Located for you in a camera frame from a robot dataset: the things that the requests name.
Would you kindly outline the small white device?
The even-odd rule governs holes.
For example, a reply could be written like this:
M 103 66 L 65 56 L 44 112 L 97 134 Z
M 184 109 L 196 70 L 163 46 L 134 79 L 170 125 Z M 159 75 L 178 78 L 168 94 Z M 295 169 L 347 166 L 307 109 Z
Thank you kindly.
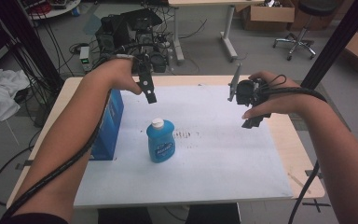
M 82 64 L 82 67 L 85 72 L 89 72 L 91 70 L 91 62 L 90 62 L 90 48 L 89 47 L 81 47 L 79 60 Z

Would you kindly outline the blue bottle with white cap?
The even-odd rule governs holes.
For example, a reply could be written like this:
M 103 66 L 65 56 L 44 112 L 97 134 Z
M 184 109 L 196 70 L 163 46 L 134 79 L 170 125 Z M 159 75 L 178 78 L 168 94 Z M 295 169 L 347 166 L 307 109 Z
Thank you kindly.
M 175 152 L 174 125 L 166 119 L 153 119 L 147 127 L 148 150 L 151 161 L 164 162 Z

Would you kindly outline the black tape cross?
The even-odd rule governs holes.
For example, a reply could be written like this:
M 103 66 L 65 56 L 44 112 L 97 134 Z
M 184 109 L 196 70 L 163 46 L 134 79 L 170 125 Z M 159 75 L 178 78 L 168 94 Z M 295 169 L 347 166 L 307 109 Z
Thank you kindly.
M 330 207 L 329 203 L 320 203 L 316 199 L 313 199 L 311 202 L 304 202 L 304 206 L 314 206 L 318 213 L 322 212 L 322 207 Z

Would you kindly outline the open cardboard box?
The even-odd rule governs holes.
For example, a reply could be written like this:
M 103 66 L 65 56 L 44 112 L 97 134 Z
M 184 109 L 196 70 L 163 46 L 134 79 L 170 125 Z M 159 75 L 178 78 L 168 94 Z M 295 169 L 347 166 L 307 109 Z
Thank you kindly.
M 247 31 L 282 32 L 295 20 L 295 6 L 291 0 L 275 0 L 277 7 L 262 3 L 250 5 L 241 11 L 242 26 Z

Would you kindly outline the black office chair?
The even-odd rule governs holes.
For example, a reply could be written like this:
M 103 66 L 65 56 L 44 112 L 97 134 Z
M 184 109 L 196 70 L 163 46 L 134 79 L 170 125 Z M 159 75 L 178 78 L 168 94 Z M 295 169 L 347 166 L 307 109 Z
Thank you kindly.
M 298 0 L 298 9 L 309 16 L 308 20 L 303 24 L 302 29 L 298 35 L 289 33 L 285 38 L 276 38 L 273 43 L 273 48 L 279 42 L 291 43 L 293 46 L 289 50 L 286 60 L 291 61 L 293 53 L 296 49 L 303 48 L 310 53 L 312 60 L 316 56 L 316 52 L 311 48 L 312 40 L 306 40 L 304 36 L 310 29 L 310 24 L 314 17 L 327 17 L 333 14 L 337 8 L 336 0 Z

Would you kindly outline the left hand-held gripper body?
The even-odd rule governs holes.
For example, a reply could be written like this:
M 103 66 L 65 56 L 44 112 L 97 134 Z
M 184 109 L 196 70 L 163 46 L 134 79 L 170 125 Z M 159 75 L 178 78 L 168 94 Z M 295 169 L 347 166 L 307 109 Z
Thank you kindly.
M 151 78 L 151 70 L 152 65 L 148 54 L 141 53 L 134 56 L 131 69 L 133 74 L 137 74 L 141 80 L 147 80 Z

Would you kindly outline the black round device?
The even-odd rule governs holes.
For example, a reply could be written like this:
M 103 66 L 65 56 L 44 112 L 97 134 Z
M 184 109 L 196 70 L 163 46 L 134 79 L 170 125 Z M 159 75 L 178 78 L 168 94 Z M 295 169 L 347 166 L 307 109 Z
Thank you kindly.
M 152 52 L 150 54 L 150 62 L 155 73 L 164 73 L 166 71 L 166 57 L 160 52 Z

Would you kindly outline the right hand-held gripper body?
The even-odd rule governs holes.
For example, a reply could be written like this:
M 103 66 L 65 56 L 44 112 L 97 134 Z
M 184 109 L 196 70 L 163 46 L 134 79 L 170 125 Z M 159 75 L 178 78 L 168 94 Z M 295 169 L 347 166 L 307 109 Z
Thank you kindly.
M 229 95 L 227 99 L 231 102 L 233 98 L 236 98 L 238 105 L 246 106 L 257 106 L 266 102 L 269 98 L 267 94 L 269 84 L 261 78 L 239 81 L 241 68 L 242 63 L 239 63 L 233 78 L 228 83 Z

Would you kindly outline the white desk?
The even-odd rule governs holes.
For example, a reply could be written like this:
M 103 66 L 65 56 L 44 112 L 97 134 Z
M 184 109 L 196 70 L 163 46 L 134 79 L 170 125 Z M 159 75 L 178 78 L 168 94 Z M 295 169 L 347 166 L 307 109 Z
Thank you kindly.
M 238 59 L 238 54 L 231 41 L 229 40 L 229 33 L 233 15 L 236 5 L 255 5 L 263 2 L 264 0 L 168 0 L 169 6 L 174 8 L 174 25 L 173 25 L 173 50 L 175 52 L 177 64 L 181 65 L 185 62 L 185 56 L 182 51 L 181 43 L 179 40 L 179 20 L 178 10 L 179 7 L 192 7 L 192 6 L 209 6 L 209 5 L 222 5 L 227 6 L 227 16 L 225 23 L 225 30 L 220 33 L 220 38 L 223 42 L 223 46 L 228 53 L 228 59 L 234 62 Z

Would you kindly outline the person's left hand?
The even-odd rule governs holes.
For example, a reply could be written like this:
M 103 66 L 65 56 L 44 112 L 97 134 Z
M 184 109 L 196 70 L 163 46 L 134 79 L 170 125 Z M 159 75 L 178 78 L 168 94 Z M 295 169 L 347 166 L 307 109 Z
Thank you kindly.
M 97 67 L 93 76 L 96 78 L 97 83 L 106 89 L 130 91 L 140 95 L 142 90 L 134 81 L 131 69 L 132 60 L 113 59 Z

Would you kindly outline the person's dark sleeve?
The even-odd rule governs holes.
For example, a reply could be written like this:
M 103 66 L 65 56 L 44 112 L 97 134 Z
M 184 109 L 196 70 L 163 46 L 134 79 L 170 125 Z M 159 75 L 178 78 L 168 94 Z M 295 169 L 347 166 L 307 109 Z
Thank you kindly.
M 20 214 L 3 218 L 0 224 L 69 224 L 62 217 L 44 213 Z

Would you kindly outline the round white table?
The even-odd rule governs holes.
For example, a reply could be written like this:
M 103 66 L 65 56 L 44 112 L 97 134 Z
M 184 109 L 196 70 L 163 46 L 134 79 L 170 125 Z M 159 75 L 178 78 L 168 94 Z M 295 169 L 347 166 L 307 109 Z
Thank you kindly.
M 79 15 L 81 0 L 19 0 L 31 20 L 43 20 L 72 12 Z

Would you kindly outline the person's right hand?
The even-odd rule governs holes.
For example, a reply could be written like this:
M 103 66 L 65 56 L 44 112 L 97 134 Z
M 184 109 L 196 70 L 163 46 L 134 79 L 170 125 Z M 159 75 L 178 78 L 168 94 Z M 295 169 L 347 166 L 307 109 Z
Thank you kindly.
M 281 83 L 284 88 L 296 88 L 297 84 L 290 78 L 284 78 L 268 71 L 261 71 L 249 76 L 251 80 L 261 78 L 268 84 L 275 85 Z M 280 93 L 274 94 L 269 99 L 258 106 L 247 110 L 243 115 L 243 119 L 250 119 L 265 115 L 268 113 L 279 114 L 298 114 L 301 118 L 305 118 L 309 114 L 309 109 L 319 102 L 318 98 L 301 93 Z

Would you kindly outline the blue cardboard box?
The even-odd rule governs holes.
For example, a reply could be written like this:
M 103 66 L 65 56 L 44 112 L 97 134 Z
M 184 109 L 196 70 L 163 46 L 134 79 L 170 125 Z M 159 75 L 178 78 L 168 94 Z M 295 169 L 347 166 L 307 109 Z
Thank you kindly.
M 124 105 L 119 90 L 111 90 L 105 104 L 97 137 L 91 147 L 91 161 L 111 161 L 114 157 Z

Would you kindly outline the black metal post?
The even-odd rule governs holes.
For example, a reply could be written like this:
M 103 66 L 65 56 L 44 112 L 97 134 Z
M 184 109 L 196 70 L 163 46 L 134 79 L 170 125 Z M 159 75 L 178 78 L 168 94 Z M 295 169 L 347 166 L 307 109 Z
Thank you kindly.
M 354 0 L 334 33 L 328 39 L 321 54 L 301 82 L 301 87 L 314 90 L 357 31 L 358 0 Z

